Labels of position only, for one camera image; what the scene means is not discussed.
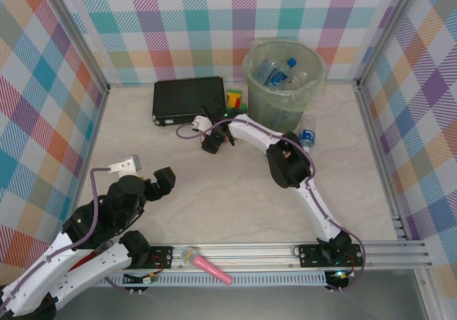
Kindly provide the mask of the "aluminium frame post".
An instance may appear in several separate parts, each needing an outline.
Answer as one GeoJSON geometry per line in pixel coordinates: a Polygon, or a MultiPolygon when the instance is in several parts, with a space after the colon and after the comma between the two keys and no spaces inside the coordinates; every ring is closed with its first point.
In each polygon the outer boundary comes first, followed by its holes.
{"type": "Polygon", "coordinates": [[[67,33],[71,43],[79,52],[94,81],[97,83],[98,87],[104,91],[105,94],[108,94],[110,90],[109,83],[103,75],[103,72],[97,63],[95,56],[92,54],[89,45],[86,43],[83,34],[79,30],[79,27],[74,21],[74,18],[71,15],[71,12],[66,6],[64,0],[47,1],[50,3],[51,8],[54,10],[56,16],[61,22],[61,25],[67,33]]]}
{"type": "Polygon", "coordinates": [[[414,0],[398,0],[389,15],[384,17],[386,20],[382,20],[384,23],[382,32],[379,34],[376,44],[373,46],[371,53],[363,64],[359,77],[356,79],[359,90],[363,90],[363,86],[375,72],[381,57],[384,55],[392,38],[397,33],[413,2],[414,0]]]}

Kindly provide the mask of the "aluminium frame floor rail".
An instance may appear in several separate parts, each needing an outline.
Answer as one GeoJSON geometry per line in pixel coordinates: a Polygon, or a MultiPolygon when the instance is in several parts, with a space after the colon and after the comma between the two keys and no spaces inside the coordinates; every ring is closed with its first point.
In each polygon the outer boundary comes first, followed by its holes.
{"type": "Polygon", "coordinates": [[[378,136],[376,124],[370,112],[366,96],[363,92],[363,87],[355,83],[353,88],[356,103],[361,113],[362,122],[367,133],[368,142],[371,147],[371,152],[373,154],[373,159],[383,188],[388,209],[392,217],[400,224],[399,227],[395,226],[396,231],[398,232],[397,237],[399,239],[412,240],[413,236],[411,230],[409,229],[406,215],[401,208],[396,186],[388,169],[385,152],[378,136]]]}
{"type": "Polygon", "coordinates": [[[91,160],[92,156],[94,153],[95,145],[96,145],[96,140],[99,135],[99,130],[101,127],[101,122],[103,121],[104,117],[104,112],[106,109],[106,103],[109,97],[109,92],[110,89],[107,91],[104,91],[101,94],[101,103],[99,104],[99,108],[95,113],[95,117],[92,120],[93,123],[93,129],[91,132],[91,135],[89,137],[88,144],[85,144],[83,146],[83,161],[82,161],[82,166],[81,166],[81,171],[79,174],[79,180],[77,184],[77,189],[74,194],[74,202],[72,205],[72,210],[77,209],[80,206],[81,203],[81,197],[84,195],[84,192],[86,190],[86,185],[90,184],[90,170],[91,170],[91,160]]]}

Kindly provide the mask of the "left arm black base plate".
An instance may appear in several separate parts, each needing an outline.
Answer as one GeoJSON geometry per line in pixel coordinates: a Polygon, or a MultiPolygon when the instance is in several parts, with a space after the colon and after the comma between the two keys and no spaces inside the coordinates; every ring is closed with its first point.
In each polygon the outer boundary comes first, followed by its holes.
{"type": "Polygon", "coordinates": [[[148,258],[142,267],[155,270],[170,269],[173,261],[173,250],[172,246],[150,246],[148,258]]]}

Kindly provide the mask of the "pink toy microphone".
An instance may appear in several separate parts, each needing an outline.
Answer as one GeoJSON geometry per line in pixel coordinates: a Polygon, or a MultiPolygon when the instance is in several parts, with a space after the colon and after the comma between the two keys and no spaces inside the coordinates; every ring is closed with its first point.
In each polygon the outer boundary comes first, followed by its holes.
{"type": "Polygon", "coordinates": [[[187,246],[181,252],[181,259],[184,263],[194,265],[224,284],[231,285],[233,282],[231,276],[214,266],[210,261],[200,255],[199,250],[194,247],[187,246]]]}

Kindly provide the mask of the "clear bottle pale blue label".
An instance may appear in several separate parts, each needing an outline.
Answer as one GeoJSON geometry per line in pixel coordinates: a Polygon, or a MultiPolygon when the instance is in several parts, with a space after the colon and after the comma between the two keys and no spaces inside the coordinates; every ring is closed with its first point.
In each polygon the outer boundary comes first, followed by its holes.
{"type": "Polygon", "coordinates": [[[269,59],[264,59],[256,68],[253,77],[260,85],[267,85],[275,74],[275,62],[269,59]]]}

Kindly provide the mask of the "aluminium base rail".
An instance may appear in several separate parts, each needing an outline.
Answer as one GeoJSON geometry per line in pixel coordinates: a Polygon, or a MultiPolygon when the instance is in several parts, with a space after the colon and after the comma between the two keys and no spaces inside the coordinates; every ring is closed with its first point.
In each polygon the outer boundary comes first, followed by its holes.
{"type": "MultiPolygon", "coordinates": [[[[365,269],[429,269],[433,266],[422,241],[365,241],[365,269]]],[[[204,258],[227,274],[235,272],[299,271],[293,242],[197,244],[204,258]]]]}

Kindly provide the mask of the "clear bottle dark blue label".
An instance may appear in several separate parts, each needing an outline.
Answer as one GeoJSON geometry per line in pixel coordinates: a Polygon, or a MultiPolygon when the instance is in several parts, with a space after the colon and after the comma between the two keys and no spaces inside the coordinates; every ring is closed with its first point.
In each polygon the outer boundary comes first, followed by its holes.
{"type": "Polygon", "coordinates": [[[289,58],[287,61],[280,61],[275,65],[274,74],[270,78],[269,85],[279,87],[285,82],[288,82],[292,76],[292,70],[296,66],[297,61],[294,58],[289,58]]]}

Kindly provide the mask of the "small bottle blue label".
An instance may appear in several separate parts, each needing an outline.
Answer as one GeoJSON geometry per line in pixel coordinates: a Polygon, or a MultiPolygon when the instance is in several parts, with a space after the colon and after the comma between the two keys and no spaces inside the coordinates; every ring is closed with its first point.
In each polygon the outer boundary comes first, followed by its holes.
{"type": "Polygon", "coordinates": [[[303,115],[297,129],[301,145],[312,148],[316,143],[316,119],[312,115],[303,115]]]}

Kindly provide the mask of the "mesh waste bin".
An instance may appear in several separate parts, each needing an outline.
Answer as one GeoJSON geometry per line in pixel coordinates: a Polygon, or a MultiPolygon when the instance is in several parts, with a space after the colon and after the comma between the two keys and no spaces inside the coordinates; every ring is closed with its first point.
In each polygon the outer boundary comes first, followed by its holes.
{"type": "Polygon", "coordinates": [[[250,96],[248,92],[249,117],[274,131],[293,131],[298,126],[305,111],[285,111],[260,100],[258,97],[250,96]]]}

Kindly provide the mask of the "small circuit board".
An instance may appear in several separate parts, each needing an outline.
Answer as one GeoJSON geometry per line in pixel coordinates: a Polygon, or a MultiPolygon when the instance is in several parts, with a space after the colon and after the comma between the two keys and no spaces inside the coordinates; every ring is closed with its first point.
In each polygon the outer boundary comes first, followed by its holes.
{"type": "Polygon", "coordinates": [[[352,271],[326,271],[326,288],[329,290],[344,289],[349,285],[352,276],[352,271]]]}
{"type": "Polygon", "coordinates": [[[150,273],[143,276],[135,276],[132,274],[123,275],[123,284],[152,284],[157,282],[158,274],[150,273]]]}

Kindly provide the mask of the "colourful toy block stack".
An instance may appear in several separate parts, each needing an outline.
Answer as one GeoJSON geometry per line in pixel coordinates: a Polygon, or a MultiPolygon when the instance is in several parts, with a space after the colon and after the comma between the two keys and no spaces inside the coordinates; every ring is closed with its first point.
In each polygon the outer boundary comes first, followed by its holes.
{"type": "Polygon", "coordinates": [[[241,90],[229,89],[226,92],[226,108],[247,112],[247,105],[243,103],[243,92],[241,90]]]}

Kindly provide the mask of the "black hard case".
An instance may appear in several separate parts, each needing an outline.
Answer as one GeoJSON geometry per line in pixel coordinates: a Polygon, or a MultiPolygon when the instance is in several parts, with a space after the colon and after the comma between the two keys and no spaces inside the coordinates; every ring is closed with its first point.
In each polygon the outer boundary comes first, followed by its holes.
{"type": "Polygon", "coordinates": [[[153,123],[168,126],[192,122],[196,116],[204,115],[203,107],[208,102],[226,108],[221,77],[158,81],[154,84],[153,123]]]}

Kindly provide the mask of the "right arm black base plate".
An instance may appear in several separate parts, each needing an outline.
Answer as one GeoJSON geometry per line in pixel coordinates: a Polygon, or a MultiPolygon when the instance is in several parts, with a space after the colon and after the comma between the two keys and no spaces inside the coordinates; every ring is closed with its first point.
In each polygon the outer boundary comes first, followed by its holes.
{"type": "Polygon", "coordinates": [[[299,259],[302,268],[360,267],[363,264],[363,255],[358,244],[351,244],[348,251],[334,262],[328,261],[323,256],[321,247],[318,244],[295,245],[292,252],[299,259]]]}

